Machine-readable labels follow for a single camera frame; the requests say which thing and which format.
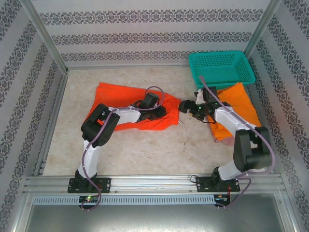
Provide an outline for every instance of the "orange fabric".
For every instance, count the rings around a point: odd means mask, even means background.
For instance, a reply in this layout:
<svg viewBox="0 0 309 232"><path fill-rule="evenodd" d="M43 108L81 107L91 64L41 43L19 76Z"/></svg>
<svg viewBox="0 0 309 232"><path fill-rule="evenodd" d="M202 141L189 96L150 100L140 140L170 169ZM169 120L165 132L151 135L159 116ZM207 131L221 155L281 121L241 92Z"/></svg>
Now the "orange fabric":
<svg viewBox="0 0 309 232"><path fill-rule="evenodd" d="M160 99L162 99L162 93L160 91L152 89L150 89L150 91L156 93L160 97ZM142 88L100 83L97 87L95 101L88 116L100 103L108 107L127 107L134 104L138 100L142 100L144 98L144 95L145 89ZM180 104L180 102L181 101L179 99L165 93L165 99L162 105L165 107L167 115L156 120L146 119L137 123L120 124L116 126L115 131L121 131L130 128L137 128L139 130L160 131L166 129L170 125L177 125L179 117L178 105Z"/></svg>
<svg viewBox="0 0 309 232"><path fill-rule="evenodd" d="M257 117L255 108L253 107L247 92L242 83L237 83L232 87L218 91L218 96L222 102L231 105L234 111L242 116L248 122L260 127L261 123ZM210 124L213 136L218 140L232 137L232 134L220 123Z"/></svg>

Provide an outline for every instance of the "patterned wall panel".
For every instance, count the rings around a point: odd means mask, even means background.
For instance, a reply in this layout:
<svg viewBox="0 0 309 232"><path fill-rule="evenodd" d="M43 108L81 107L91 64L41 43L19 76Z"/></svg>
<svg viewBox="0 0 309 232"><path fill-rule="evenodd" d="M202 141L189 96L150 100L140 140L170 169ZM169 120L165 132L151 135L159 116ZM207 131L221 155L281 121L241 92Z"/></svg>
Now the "patterned wall panel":
<svg viewBox="0 0 309 232"><path fill-rule="evenodd" d="M269 0L34 0L68 67L188 64L244 50Z"/></svg>
<svg viewBox="0 0 309 232"><path fill-rule="evenodd" d="M32 175L63 74L17 0L1 0L0 231Z"/></svg>
<svg viewBox="0 0 309 232"><path fill-rule="evenodd" d="M283 0L256 45L249 93L268 125L301 231L309 231L308 2Z"/></svg>

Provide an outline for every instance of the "white floor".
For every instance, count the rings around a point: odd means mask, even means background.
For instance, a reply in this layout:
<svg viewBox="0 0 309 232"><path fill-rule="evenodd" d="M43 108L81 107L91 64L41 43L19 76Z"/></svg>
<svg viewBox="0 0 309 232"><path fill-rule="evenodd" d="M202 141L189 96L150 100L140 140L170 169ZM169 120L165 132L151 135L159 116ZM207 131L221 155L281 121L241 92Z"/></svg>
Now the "white floor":
<svg viewBox="0 0 309 232"><path fill-rule="evenodd" d="M80 130L99 82L147 88L152 85L181 99L194 100L190 68L125 68L70 71L43 175L74 175L81 162ZM180 113L188 130L172 125L163 131L116 131L104 146L98 174L199 174L232 159L233 147L214 143L207 124Z"/></svg>

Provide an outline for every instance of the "metal base plate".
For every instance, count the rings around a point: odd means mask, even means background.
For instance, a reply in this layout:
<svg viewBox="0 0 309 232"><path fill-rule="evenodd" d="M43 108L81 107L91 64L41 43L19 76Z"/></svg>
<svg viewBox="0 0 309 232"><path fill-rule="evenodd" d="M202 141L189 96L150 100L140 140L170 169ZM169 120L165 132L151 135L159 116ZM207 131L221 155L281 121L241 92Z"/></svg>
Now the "metal base plate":
<svg viewBox="0 0 309 232"><path fill-rule="evenodd" d="M101 189L102 193L110 193L111 179L110 178L96 178L95 184ZM68 193L97 193L96 188L92 188L88 191L83 188L76 178L71 178L68 186Z"/></svg>
<svg viewBox="0 0 309 232"><path fill-rule="evenodd" d="M239 192L239 182L235 179L227 180L224 184L221 183L219 187L213 185L210 176L197 176L197 191L198 192L228 192L228 186L231 187L231 192Z"/></svg>

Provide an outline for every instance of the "aluminum frame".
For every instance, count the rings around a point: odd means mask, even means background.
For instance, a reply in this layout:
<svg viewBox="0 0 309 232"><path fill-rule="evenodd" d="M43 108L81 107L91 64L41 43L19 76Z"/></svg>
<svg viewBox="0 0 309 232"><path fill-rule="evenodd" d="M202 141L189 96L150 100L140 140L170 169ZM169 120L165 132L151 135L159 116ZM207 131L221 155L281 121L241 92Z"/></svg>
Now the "aluminum frame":
<svg viewBox="0 0 309 232"><path fill-rule="evenodd" d="M196 174L183 175L114 175L99 176L109 177L111 181L111 192L109 196L141 196L141 195L213 195L218 194L199 193L190 177ZM289 197L281 177L281 174L250 175L251 186L245 194L274 194L281 220L286 232L299 232ZM27 177L23 189L21 201L17 208L12 232L24 232L29 220L33 201L36 196L85 196L88 194L69 194L67 192L69 179L72 176L33 176ZM246 180L239 180L240 189L247 186Z"/></svg>

